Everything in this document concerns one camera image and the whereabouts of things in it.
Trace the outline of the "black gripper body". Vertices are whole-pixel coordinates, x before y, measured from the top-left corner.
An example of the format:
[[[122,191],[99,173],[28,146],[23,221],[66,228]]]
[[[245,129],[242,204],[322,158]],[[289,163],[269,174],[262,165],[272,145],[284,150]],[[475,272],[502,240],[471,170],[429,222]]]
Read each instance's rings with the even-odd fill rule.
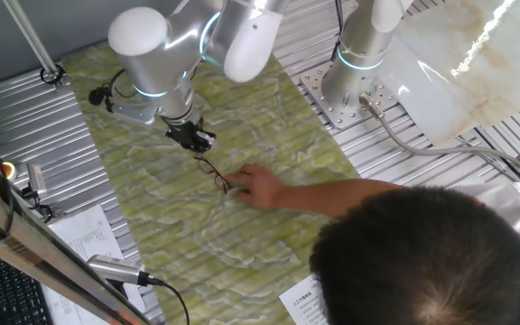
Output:
[[[164,122],[169,127],[166,136],[178,143],[181,147],[186,141],[197,138],[197,131],[203,130],[202,117],[200,117],[196,122],[188,121],[180,125],[173,125],[171,122],[167,120],[164,120]]]

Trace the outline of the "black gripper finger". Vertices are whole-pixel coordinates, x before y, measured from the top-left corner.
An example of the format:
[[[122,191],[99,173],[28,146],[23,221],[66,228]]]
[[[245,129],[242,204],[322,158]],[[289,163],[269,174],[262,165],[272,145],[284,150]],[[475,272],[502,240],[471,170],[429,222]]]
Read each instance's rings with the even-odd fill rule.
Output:
[[[195,139],[186,141],[182,147],[193,152],[194,154],[203,154],[207,151],[207,141],[197,137]]]
[[[196,136],[198,140],[200,141],[202,146],[211,147],[215,140],[217,139],[217,136],[211,132],[205,131],[205,130],[199,130],[196,132]]]

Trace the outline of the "person's hand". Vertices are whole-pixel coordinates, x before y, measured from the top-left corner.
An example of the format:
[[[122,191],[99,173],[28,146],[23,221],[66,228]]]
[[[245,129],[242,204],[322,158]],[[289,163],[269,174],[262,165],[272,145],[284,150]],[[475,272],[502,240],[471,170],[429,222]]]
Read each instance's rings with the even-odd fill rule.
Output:
[[[280,209],[281,195],[286,187],[267,168],[247,163],[238,172],[230,173],[226,179],[242,186],[238,192],[240,202],[259,209]]]

